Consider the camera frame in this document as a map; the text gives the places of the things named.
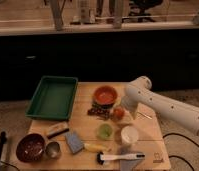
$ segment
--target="wall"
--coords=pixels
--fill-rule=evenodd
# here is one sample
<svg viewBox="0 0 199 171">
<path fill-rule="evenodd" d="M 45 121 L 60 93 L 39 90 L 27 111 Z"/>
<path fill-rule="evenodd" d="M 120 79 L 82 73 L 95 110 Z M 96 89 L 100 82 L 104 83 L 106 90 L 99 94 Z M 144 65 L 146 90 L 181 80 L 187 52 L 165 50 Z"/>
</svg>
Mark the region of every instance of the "wall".
<svg viewBox="0 0 199 171">
<path fill-rule="evenodd" d="M 31 98 L 42 75 L 199 88 L 199 29 L 0 37 L 0 100 Z"/>
</svg>

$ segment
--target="floor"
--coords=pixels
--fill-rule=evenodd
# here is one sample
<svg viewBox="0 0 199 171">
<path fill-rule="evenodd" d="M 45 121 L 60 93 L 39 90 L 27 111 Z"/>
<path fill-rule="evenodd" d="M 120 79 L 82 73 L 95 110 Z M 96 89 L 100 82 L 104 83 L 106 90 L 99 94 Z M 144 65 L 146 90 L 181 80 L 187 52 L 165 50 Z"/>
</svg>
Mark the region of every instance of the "floor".
<svg viewBox="0 0 199 171">
<path fill-rule="evenodd" d="M 157 92 L 189 104 L 199 106 L 199 89 Z M 27 134 L 31 120 L 25 117 L 29 101 L 0 102 L 0 132 L 6 131 L 8 142 L 4 146 L 2 160 L 9 161 L 10 152 L 14 152 L 17 142 Z M 167 120 L 158 114 L 162 134 L 183 134 L 197 144 L 199 138 L 188 132 L 173 121 Z M 171 135 L 165 137 L 165 144 L 169 155 L 178 155 L 186 159 L 196 171 L 199 171 L 199 148 L 187 139 Z M 190 167 L 181 159 L 171 158 L 171 171 L 189 171 Z"/>
<path fill-rule="evenodd" d="M 96 12 L 96 1 L 89 1 L 90 9 Z M 124 17 L 128 16 L 129 0 L 124 0 Z M 199 0 L 163 0 L 161 5 L 147 10 L 156 21 L 190 21 L 199 11 Z M 69 25 L 76 15 L 76 0 L 66 0 L 63 10 L 65 25 Z M 109 17 L 108 0 L 104 3 L 104 10 L 100 23 Z M 49 5 L 44 0 L 0 0 L 0 28 L 24 28 L 53 26 L 53 18 Z"/>
</svg>

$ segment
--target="orange bowl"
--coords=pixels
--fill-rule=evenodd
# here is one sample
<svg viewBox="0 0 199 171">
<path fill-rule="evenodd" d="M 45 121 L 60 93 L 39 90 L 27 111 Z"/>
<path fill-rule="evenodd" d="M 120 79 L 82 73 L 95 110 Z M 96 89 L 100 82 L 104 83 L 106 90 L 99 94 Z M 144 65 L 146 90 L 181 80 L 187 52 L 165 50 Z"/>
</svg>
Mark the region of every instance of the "orange bowl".
<svg viewBox="0 0 199 171">
<path fill-rule="evenodd" d="M 113 105 L 117 99 L 117 91 L 111 86 L 101 86 L 95 90 L 93 98 L 98 105 Z"/>
</svg>

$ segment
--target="banana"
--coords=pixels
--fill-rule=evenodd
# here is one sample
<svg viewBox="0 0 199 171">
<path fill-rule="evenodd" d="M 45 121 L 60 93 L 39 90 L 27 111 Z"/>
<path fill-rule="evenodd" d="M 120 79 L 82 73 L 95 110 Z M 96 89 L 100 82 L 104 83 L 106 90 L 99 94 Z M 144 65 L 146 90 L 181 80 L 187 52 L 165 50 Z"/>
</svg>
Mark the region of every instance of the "banana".
<svg viewBox="0 0 199 171">
<path fill-rule="evenodd" d="M 89 144 L 89 143 L 84 143 L 84 147 L 86 150 L 90 151 L 90 152 L 101 152 L 101 151 L 110 151 L 111 149 L 108 147 L 105 147 L 103 145 L 98 145 L 98 144 Z"/>
</svg>

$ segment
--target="small bowl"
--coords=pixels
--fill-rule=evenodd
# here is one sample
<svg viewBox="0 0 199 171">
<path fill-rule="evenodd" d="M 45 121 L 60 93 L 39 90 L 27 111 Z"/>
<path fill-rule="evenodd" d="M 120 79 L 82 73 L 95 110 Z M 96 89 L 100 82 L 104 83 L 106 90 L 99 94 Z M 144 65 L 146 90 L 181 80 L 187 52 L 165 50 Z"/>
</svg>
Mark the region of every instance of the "small bowl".
<svg viewBox="0 0 199 171">
<path fill-rule="evenodd" d="M 100 106 L 112 106 L 117 99 L 117 91 L 111 86 L 101 86 L 95 90 L 93 99 Z"/>
<path fill-rule="evenodd" d="M 61 155 L 60 144 L 56 141 L 52 141 L 46 145 L 45 153 L 49 158 L 59 158 Z"/>
<path fill-rule="evenodd" d="M 101 140 L 109 140 L 113 133 L 113 129 L 109 124 L 102 124 L 98 127 L 97 137 Z"/>
<path fill-rule="evenodd" d="M 18 143 L 16 155 L 22 162 L 35 162 L 42 158 L 44 149 L 44 138 L 40 134 L 29 134 Z"/>
</svg>

